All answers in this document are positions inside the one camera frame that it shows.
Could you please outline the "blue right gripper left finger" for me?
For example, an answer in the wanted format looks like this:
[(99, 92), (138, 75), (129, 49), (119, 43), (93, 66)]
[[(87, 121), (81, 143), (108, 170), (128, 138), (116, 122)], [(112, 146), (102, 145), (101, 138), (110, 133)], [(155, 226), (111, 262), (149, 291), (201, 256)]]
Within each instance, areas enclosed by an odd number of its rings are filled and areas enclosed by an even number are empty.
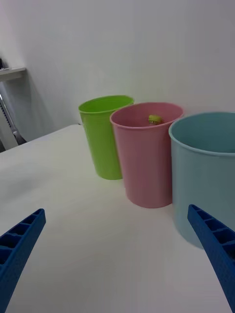
[(40, 208), (0, 237), (0, 312), (4, 313), (46, 224), (44, 209)]

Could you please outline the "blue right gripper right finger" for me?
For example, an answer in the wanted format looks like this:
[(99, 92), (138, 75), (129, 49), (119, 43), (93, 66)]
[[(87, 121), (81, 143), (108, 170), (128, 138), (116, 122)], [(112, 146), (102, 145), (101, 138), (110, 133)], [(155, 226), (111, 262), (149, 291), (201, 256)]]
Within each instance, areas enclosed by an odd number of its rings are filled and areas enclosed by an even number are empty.
[(235, 312), (235, 232), (193, 204), (188, 207), (188, 221)]

